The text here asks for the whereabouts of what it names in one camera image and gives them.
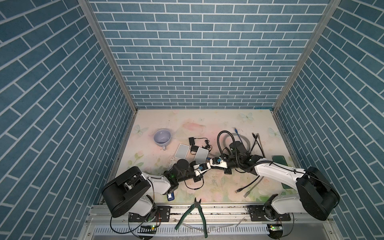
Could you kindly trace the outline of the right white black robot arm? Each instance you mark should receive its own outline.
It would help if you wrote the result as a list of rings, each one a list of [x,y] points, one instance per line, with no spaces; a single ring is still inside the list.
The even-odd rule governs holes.
[[[294,213],[307,213],[325,221],[340,203],[340,194],[317,168],[292,168],[258,156],[252,156],[245,162],[232,156],[222,162],[227,164],[228,169],[240,168],[245,173],[275,180],[296,191],[291,195],[274,194],[264,203],[263,211],[271,221]]]

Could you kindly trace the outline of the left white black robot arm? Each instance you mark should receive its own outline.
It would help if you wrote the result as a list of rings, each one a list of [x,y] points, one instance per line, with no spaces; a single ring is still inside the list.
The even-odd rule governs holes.
[[[178,160],[170,170],[161,176],[150,175],[134,166],[107,183],[101,190],[113,218],[125,213],[138,214],[142,217],[154,214],[155,194],[173,193],[180,182],[193,179],[198,182],[203,174],[210,170],[209,163],[197,165],[187,160]]]

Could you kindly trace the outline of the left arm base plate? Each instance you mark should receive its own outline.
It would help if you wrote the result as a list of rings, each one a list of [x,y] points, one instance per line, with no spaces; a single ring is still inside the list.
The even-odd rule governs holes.
[[[133,223],[141,223],[143,221],[145,222],[169,222],[170,219],[170,206],[157,206],[154,209],[152,209],[149,213],[149,215],[141,216],[139,214],[129,214],[129,222]]]

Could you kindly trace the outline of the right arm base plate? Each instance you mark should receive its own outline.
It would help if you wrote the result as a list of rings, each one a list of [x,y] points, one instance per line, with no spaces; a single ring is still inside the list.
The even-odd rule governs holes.
[[[290,214],[278,214],[275,210],[272,210],[270,207],[264,205],[249,205],[247,206],[247,211],[250,214],[252,222],[289,222],[291,221]]]

